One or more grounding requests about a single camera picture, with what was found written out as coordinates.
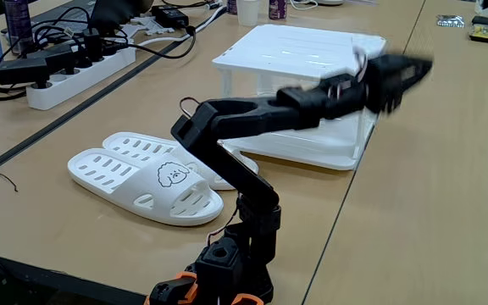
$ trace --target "slipper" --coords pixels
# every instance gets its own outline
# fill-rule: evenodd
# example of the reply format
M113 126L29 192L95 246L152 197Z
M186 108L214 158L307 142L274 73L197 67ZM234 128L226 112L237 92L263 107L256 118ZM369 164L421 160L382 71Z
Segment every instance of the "slipper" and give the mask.
M67 167L73 180L89 191L167 225L202 225L224 206L207 181L167 153L145 163L93 148L74 156Z
M133 132L119 132L105 139L105 141L103 141L103 147L138 160L139 162L151 162L165 153L170 153L180 160L180 162L187 168L196 172L208 181L208 184L213 190L227 191L235 189L206 164L191 155L177 141L164 140L154 136L146 136ZM258 164L253 162L250 158L242 156L240 150L226 145L224 145L224 148L253 172L257 173L259 171Z

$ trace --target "white power strip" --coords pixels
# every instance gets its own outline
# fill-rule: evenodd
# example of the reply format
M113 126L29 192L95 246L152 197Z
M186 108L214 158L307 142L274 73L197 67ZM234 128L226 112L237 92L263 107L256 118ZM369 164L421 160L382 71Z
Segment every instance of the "white power strip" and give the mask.
M93 63L90 68L76 68L79 72L74 75L52 75L46 89L27 86L27 101L31 108L48 110L133 64L135 60L136 50L128 47L115 55L105 56L104 60Z

